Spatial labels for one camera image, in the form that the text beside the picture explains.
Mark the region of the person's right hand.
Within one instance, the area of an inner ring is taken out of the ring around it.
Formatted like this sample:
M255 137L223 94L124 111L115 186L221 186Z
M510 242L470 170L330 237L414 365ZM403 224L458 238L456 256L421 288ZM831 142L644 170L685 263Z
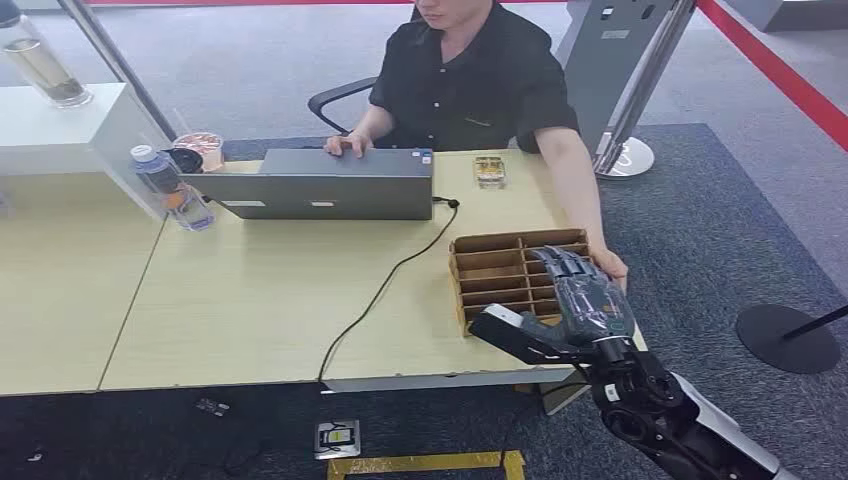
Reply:
M346 150L350 150L356 158L362 158L372 147L373 142L367 135L352 132L327 138L323 150L336 157L341 157Z

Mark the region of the robot right hand grey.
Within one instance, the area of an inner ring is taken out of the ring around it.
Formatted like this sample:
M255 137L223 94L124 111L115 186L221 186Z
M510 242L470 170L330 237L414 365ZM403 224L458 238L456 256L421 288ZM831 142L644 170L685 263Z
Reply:
M608 337L633 336L636 321L626 295L603 270L561 247L546 245L530 254L552 282L566 343L583 347Z

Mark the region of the person's left hand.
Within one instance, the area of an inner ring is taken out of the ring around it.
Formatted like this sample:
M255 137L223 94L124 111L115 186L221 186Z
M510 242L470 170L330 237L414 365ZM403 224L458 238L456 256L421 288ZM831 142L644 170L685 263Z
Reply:
M624 261L606 246L591 246L589 255L592 262L626 293L629 269Z

